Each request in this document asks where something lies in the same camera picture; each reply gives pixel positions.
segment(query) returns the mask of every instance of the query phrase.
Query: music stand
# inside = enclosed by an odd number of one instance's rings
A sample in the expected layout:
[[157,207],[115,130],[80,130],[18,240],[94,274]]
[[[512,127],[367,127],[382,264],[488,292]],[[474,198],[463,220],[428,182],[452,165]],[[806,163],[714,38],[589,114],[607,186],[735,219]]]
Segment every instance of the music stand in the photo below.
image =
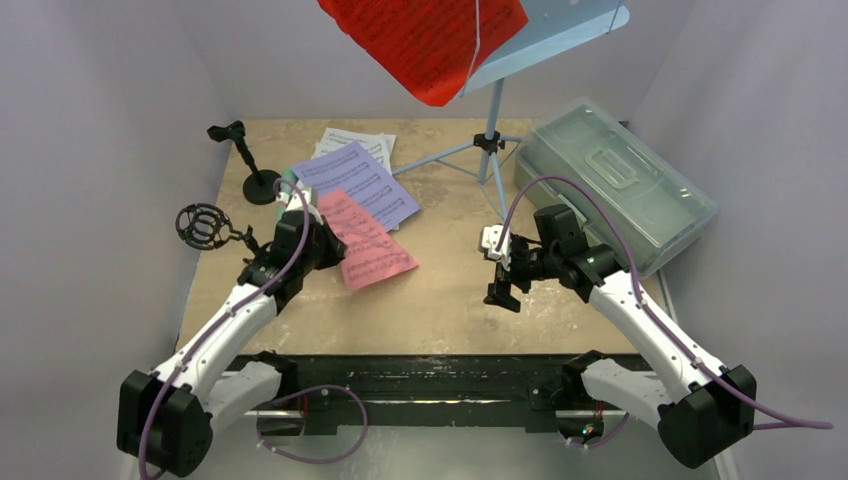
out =
[[[495,50],[494,53],[468,79],[460,96],[465,92],[477,90],[489,84],[492,86],[492,98],[489,102],[489,115],[486,131],[474,135],[470,142],[457,145],[445,151],[422,158],[409,165],[397,168],[392,175],[399,175],[428,163],[436,162],[477,178],[477,184],[486,199],[498,211],[486,189],[486,182],[492,177],[498,191],[501,218],[506,218],[507,203],[504,196],[503,180],[498,163],[498,149],[504,149],[506,142],[521,142],[521,137],[502,135],[497,131],[498,110],[503,94],[504,80],[509,75],[524,70],[554,55],[570,50],[601,35],[623,26],[630,19],[630,12],[623,5],[624,0],[569,0],[561,2],[539,2],[524,0],[528,23],[513,38]],[[482,149],[480,166],[472,172],[444,159],[455,153],[478,147]]]

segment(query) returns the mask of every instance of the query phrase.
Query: pink paper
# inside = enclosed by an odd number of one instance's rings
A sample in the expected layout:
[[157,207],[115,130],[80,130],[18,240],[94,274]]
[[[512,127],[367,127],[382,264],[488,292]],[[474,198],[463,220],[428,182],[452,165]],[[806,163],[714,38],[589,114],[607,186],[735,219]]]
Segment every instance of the pink paper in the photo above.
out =
[[409,252],[395,243],[344,190],[320,197],[318,209],[339,240],[347,245],[341,269],[348,288],[366,287],[418,266]]

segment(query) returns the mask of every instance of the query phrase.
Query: clear plastic container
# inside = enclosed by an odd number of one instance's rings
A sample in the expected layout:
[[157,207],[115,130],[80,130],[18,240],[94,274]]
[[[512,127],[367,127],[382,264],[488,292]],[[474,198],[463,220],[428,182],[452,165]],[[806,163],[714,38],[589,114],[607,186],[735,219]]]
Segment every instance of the clear plastic container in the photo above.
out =
[[[539,175],[559,174],[596,192],[643,276],[695,241],[717,211],[712,200],[587,98],[531,127],[514,154],[519,187]],[[591,237],[624,258],[609,226],[576,189],[557,181],[536,185],[528,196],[538,207],[569,204],[585,219]]]

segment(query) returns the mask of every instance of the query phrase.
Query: robotic arm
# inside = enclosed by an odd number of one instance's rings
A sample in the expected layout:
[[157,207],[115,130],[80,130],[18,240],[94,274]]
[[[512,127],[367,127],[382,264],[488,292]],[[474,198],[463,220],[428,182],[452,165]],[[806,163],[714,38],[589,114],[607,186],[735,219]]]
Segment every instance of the robotic arm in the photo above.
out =
[[659,320],[713,373],[749,398],[756,397],[756,380],[743,366],[728,369],[697,345],[662,313],[642,290],[637,303],[626,266],[608,245],[590,247],[574,212],[565,205],[543,208],[534,215],[540,241],[507,232],[483,229],[479,249],[496,263],[495,279],[484,302],[518,312],[512,286],[530,291],[531,282],[557,279],[595,307],[627,337],[656,372],[659,380],[620,367],[597,352],[574,362],[564,383],[579,393],[609,402],[654,427],[666,448],[683,465],[695,468],[753,431],[754,409],[717,385],[643,311],[648,305]]
[[[181,477],[197,468],[216,432],[256,405],[280,396],[282,372],[265,363],[248,363],[235,376],[220,379],[248,340],[300,292],[309,272],[332,267],[344,258],[346,247],[318,212],[317,195],[306,189],[304,198],[306,204],[297,197],[289,203],[277,222],[274,240],[263,247],[253,239],[250,228],[244,234],[233,230],[229,218],[215,206],[196,204],[181,212],[177,230],[190,246],[211,250],[228,240],[241,240],[255,258],[247,261],[227,300],[194,338],[150,372],[132,372],[121,385],[120,450],[138,456],[154,398],[177,367],[180,370],[167,386],[165,399],[155,413],[146,448],[148,463]],[[301,254],[281,278],[269,284],[301,241],[304,210],[310,215],[310,222]],[[224,227],[230,231],[227,237],[222,235]],[[239,305],[250,295],[255,298]],[[228,313],[229,318],[216,326],[215,319]],[[194,355],[183,363],[192,348],[196,349]]]

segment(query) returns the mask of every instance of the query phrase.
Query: wooden tabletop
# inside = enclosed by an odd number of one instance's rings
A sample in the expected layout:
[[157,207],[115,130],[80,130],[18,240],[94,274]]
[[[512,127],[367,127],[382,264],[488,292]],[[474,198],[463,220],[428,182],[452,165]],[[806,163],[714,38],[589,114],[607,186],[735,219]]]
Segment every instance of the wooden tabletop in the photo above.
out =
[[[462,144],[483,131],[478,119],[248,120],[247,143],[260,168],[283,172],[312,154],[325,127],[363,133],[397,134],[392,166]],[[505,134],[523,135],[530,120],[501,120]],[[466,150],[452,163],[476,171],[480,150]],[[517,193],[513,162],[503,167],[508,201]],[[255,206],[241,193],[248,174],[235,149],[227,164],[217,205],[237,229],[248,224],[260,243],[270,241],[276,205]],[[444,353],[629,353],[627,339],[592,307],[556,281],[534,284],[521,295],[521,312],[483,305],[494,264],[477,251],[480,230],[499,223],[476,180],[431,163],[397,176],[421,211],[392,232],[394,240],[420,266],[359,291],[344,286],[337,268],[310,273],[282,314],[262,329],[246,352],[286,354],[444,354]],[[489,187],[493,198],[495,190]],[[538,237],[534,206],[522,200],[513,231]],[[248,256],[240,243],[204,252],[197,265],[182,324],[185,344],[228,296]],[[656,282],[646,288],[660,303]]]

